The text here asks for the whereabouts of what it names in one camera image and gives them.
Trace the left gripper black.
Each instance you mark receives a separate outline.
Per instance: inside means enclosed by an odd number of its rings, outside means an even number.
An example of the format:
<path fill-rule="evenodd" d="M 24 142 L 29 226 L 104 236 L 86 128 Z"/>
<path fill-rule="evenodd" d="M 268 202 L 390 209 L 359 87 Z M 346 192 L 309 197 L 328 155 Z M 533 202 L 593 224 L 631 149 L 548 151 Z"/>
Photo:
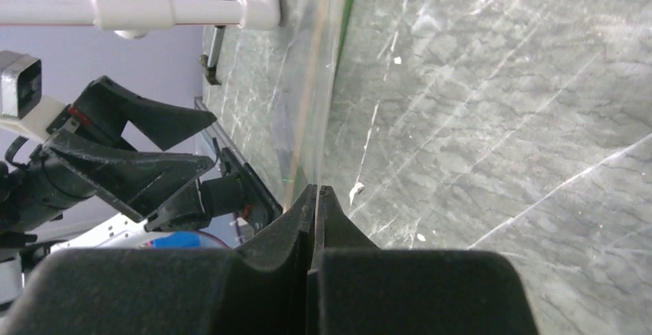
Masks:
<path fill-rule="evenodd" d="M 167 151 L 216 122 L 209 111 L 153 101 L 108 76 L 90 82 L 71 105 L 71 115 L 91 125 L 111 144 L 132 123 L 159 149 Z M 27 142 L 17 137 L 2 166 L 1 233 L 23 234 L 49 222 L 94 195 L 134 222 L 172 201 L 215 166 L 207 156 L 126 151 L 56 131 L 29 156 L 14 156 Z"/>

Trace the wooden picture frame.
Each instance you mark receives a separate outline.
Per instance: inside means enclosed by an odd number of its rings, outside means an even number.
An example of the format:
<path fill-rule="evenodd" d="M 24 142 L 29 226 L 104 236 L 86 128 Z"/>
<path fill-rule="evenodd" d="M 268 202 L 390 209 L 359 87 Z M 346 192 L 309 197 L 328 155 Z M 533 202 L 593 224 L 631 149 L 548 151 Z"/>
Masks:
<path fill-rule="evenodd" d="M 320 184 L 325 133 L 353 0 L 284 0 L 291 36 L 274 82 L 270 116 L 283 211 Z"/>

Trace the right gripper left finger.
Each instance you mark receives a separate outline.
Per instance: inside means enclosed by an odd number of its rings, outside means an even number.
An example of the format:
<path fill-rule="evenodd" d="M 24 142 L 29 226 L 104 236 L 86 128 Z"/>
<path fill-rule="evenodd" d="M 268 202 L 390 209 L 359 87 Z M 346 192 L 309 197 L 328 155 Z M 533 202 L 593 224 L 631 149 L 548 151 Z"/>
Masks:
<path fill-rule="evenodd" d="M 3 334 L 310 334 L 317 188 L 235 249 L 74 249 L 31 275 Z"/>

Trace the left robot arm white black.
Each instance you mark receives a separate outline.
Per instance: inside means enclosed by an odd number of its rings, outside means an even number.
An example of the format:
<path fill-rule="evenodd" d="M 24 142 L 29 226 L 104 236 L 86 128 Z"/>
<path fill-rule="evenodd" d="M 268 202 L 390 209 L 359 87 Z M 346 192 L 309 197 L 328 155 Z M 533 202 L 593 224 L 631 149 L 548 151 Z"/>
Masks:
<path fill-rule="evenodd" d="M 1 161 L 1 309 L 51 252 L 129 246 L 225 214 L 220 181 L 202 180 L 215 162 L 172 151 L 215 121 L 208 111 L 144 98 L 106 76 L 70 104 L 44 97 L 39 76 L 2 80 L 1 125 L 16 139 Z M 117 215 L 71 240 L 39 240 L 38 227 L 92 197 Z"/>

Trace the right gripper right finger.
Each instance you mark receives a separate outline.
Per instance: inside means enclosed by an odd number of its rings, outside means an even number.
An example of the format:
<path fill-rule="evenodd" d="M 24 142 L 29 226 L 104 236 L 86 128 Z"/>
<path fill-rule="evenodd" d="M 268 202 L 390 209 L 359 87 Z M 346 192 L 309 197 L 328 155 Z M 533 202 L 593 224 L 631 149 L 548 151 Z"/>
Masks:
<path fill-rule="evenodd" d="M 308 334 L 536 334 L 514 266 L 486 250 L 383 250 L 320 188 Z"/>

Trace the white pvc pipe stand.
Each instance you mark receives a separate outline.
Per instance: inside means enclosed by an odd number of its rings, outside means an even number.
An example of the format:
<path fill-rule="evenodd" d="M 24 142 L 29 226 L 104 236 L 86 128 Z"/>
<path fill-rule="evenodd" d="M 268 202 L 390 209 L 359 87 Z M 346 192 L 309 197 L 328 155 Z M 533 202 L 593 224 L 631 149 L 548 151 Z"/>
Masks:
<path fill-rule="evenodd" d="M 126 39 L 219 21 L 268 31 L 280 20 L 280 0 L 1 0 L 3 26 L 92 26 Z"/>

